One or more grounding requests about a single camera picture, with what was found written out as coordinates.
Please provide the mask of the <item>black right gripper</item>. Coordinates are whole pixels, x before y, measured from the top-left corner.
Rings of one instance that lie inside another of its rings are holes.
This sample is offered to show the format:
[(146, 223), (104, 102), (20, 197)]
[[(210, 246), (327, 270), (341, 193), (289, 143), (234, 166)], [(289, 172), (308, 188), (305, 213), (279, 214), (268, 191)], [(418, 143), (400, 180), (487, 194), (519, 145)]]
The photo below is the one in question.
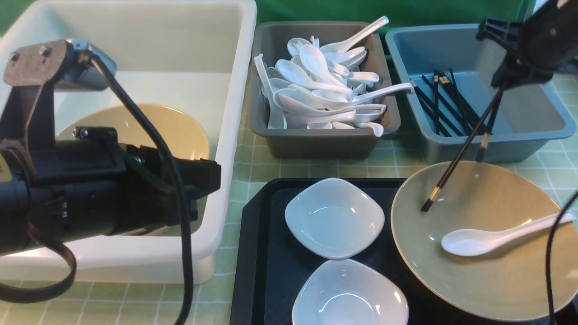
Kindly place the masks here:
[(578, 72), (578, 2), (548, 0), (525, 21), (485, 19), (475, 35), (506, 51), (493, 88), (549, 82), (554, 74)]

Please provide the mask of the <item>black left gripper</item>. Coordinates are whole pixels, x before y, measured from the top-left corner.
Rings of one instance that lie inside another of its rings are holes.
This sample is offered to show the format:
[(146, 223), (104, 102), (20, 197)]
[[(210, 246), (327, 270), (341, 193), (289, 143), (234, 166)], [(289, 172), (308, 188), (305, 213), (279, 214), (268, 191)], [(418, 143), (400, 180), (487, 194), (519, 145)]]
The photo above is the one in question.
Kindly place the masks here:
[(15, 50), (1, 114), (1, 255), (186, 224), (196, 201), (220, 188), (216, 161), (176, 158), (103, 61), (92, 53), (88, 61), (155, 147), (122, 144), (113, 127), (76, 125), (73, 140), (57, 140), (55, 84), (74, 49), (56, 40)]

